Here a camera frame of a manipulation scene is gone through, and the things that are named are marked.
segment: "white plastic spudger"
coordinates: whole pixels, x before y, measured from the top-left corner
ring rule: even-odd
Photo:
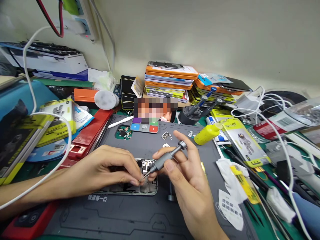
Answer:
[[[126,118],[124,118],[124,119],[120,120],[119,122],[116,122],[116,123],[112,123],[112,124],[110,124],[110,125],[108,126],[108,128],[112,128],[112,127],[114,127],[114,126],[119,125],[120,123],[127,122],[127,121],[131,120],[132,118],[133,118],[133,116],[126,117]]]

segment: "yellow bottle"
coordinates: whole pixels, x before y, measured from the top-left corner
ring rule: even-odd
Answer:
[[[202,129],[195,137],[194,141],[198,145],[204,145],[207,142],[214,139],[216,136],[220,134],[220,130],[222,129],[222,125],[225,120],[215,123],[214,125],[207,125]]]

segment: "red cable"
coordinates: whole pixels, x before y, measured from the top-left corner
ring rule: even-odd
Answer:
[[[45,18],[47,19],[48,23],[50,24],[51,28],[53,29],[53,31],[55,32],[55,34],[58,36],[58,37],[61,37],[63,38],[64,36],[64,26],[63,26],[63,17],[62,17],[62,5],[63,5],[63,2],[61,0],[59,0],[59,21],[60,21],[60,33],[58,32],[57,28],[54,26],[47,10],[45,9],[43,3],[41,0],[37,0],[37,3],[42,11],[42,13],[44,14]]]

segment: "white wall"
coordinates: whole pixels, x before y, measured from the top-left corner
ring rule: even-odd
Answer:
[[[57,2],[43,2],[57,16]],[[252,88],[262,84],[319,95],[318,0],[95,2],[116,43],[116,77],[143,76],[147,61],[166,60],[239,78]],[[46,24],[34,0],[3,0],[0,9],[25,32],[20,37]],[[102,31],[111,59],[110,41]],[[18,40],[12,32],[11,40]],[[90,67],[107,69],[100,42],[92,45],[68,35],[58,39],[52,31],[39,40],[77,48]]]

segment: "screwdriver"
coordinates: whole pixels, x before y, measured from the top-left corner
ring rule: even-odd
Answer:
[[[165,154],[163,154],[157,161],[155,161],[155,163],[151,166],[150,171],[146,173],[146,175],[143,176],[143,178],[141,178],[139,180],[139,182],[141,182],[142,179],[146,178],[147,176],[150,175],[150,173],[153,173],[155,171],[159,171],[160,169],[163,168],[164,162],[168,159],[173,159],[173,156],[180,151],[181,149],[186,149],[187,145],[184,141],[180,141],[178,142],[178,146],[173,149],[171,152],[167,152]]]

